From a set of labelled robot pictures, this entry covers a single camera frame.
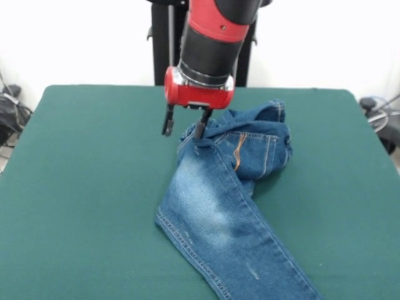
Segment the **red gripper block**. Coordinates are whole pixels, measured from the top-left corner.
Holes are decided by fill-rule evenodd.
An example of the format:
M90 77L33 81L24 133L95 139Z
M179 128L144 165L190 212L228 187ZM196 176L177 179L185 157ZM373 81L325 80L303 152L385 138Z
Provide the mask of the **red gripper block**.
M201 106L204 110L196 123L194 138L201 139L213 109L227 108L234 96L234 78L229 76L222 87L204 87L192 84L177 67L169 66L164 77L164 93L168 103L162 135L169 137L174 126L174 106Z

